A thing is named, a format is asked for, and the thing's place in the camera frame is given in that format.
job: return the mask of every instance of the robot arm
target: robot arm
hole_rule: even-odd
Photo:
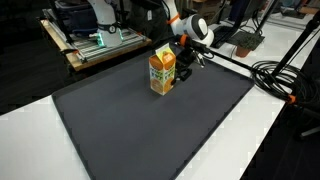
[[[98,34],[102,45],[119,46],[122,43],[121,30],[116,25],[114,10],[105,0],[88,0],[98,20]]]
[[[163,0],[164,8],[169,11],[169,24],[174,35],[187,34],[192,40],[205,44],[209,47],[214,39],[211,29],[208,29],[205,20],[198,14],[181,20],[174,0]]]

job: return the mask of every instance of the cable bundle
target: cable bundle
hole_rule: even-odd
[[[252,22],[253,22],[254,27],[256,28],[256,30],[260,26],[260,23],[259,23],[259,20],[258,20],[258,13],[259,13],[259,11],[255,11],[253,13],[253,16],[252,16]],[[259,31],[259,35],[262,36],[262,34],[263,34],[262,30],[260,30]]]
[[[289,104],[320,106],[320,87],[314,79],[291,65],[274,77],[271,73],[277,65],[278,62],[275,61],[260,61],[252,66],[251,77],[259,88]],[[286,90],[280,81],[287,82],[289,89]]]

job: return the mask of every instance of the orange cable clip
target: orange cable clip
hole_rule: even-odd
[[[167,21],[167,24],[172,24],[175,20],[177,20],[180,17],[180,14],[178,13],[175,17]]]
[[[288,104],[294,104],[297,101],[297,97],[294,95],[289,95],[290,101],[288,101]]]

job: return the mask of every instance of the gray table mat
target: gray table mat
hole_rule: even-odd
[[[165,96],[150,89],[151,52],[53,94],[91,179],[174,179],[253,82],[210,63]]]

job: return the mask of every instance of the yellow carton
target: yellow carton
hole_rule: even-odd
[[[171,82],[175,74],[176,56],[169,45],[163,46],[156,52],[156,55],[149,58],[151,89],[165,95],[173,87]]]

